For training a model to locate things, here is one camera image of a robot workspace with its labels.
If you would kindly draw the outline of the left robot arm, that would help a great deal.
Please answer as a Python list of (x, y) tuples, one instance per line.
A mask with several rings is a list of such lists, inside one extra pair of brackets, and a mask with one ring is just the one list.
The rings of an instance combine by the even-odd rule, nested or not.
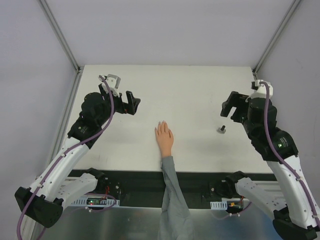
[(127, 102), (115, 87), (99, 86), (99, 92), (84, 97), (79, 117), (67, 133), (61, 150), (44, 172), (29, 186), (19, 187), (14, 197), (22, 216), (28, 216), (44, 228), (51, 228), (62, 216), (65, 208), (82, 195), (105, 191), (104, 175), (89, 169), (70, 187), (61, 187), (78, 161), (93, 147), (110, 125), (113, 115), (134, 115), (141, 102), (131, 91), (126, 91)]

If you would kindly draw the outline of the mannequin hand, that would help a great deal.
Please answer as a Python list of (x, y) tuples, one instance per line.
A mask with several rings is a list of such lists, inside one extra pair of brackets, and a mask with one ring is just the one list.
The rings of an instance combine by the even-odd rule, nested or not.
[(169, 129), (167, 122), (162, 121), (154, 129), (155, 138), (162, 158), (172, 155), (172, 147), (174, 144), (174, 136)]

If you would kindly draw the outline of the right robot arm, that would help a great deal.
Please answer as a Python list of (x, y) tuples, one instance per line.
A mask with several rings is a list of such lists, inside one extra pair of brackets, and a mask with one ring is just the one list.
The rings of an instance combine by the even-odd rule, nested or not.
[(272, 170), (283, 194), (276, 199), (257, 186), (243, 172), (228, 176), (225, 192), (230, 197), (241, 195), (262, 210), (283, 240), (314, 240), (320, 232), (320, 208), (309, 189), (300, 164), (296, 144), (289, 133), (277, 127), (277, 108), (265, 97), (251, 98), (232, 91), (222, 103), (220, 115), (243, 125), (254, 149)]

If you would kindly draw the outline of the grey sleeve forearm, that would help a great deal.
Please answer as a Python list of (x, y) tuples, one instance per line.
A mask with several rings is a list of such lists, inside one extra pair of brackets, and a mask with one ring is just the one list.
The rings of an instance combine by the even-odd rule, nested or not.
[(179, 185), (174, 159), (161, 160), (165, 183), (157, 238), (159, 240), (194, 240), (194, 223)]

